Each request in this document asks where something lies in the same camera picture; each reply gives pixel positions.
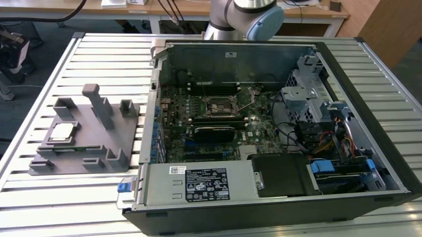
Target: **open computer tower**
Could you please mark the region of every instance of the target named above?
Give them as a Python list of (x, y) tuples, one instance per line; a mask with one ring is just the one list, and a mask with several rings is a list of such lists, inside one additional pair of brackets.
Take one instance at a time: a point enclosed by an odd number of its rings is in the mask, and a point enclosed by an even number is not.
[(421, 183), (322, 42), (158, 40), (135, 204), (147, 235), (346, 221)]

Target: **3d printed holder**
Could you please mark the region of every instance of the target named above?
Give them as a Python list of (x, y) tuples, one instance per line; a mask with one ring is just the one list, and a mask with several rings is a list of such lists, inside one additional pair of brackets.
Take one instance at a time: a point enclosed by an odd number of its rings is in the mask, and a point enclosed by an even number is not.
[(29, 164), (29, 175), (126, 172), (139, 116), (131, 100), (110, 104), (97, 84), (85, 84), (83, 95), (92, 105), (59, 98), (45, 138)]

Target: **white box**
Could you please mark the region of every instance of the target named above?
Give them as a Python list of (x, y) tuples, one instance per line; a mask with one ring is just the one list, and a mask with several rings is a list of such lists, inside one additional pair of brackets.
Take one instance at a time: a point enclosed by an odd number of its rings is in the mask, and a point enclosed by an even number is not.
[(101, 0), (101, 8), (123, 8), (126, 0)]
[(146, 5), (148, 0), (127, 0), (128, 4)]

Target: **blue drive bracket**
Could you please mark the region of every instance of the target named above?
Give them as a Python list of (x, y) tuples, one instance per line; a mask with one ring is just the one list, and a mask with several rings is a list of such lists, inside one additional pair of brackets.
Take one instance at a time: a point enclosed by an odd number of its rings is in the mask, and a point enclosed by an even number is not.
[(334, 172), (334, 166), (330, 160), (317, 160), (311, 164), (312, 173)]
[(132, 191), (132, 183), (120, 183), (118, 184), (119, 193), (130, 193)]
[(367, 159), (367, 165), (369, 165), (370, 170), (375, 170), (375, 163), (371, 159)]

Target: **power supply label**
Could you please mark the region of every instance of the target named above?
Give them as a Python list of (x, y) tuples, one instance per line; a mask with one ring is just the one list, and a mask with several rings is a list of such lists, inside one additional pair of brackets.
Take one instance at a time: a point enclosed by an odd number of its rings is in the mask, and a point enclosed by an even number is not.
[(188, 202), (230, 200), (226, 168), (186, 170), (184, 178)]

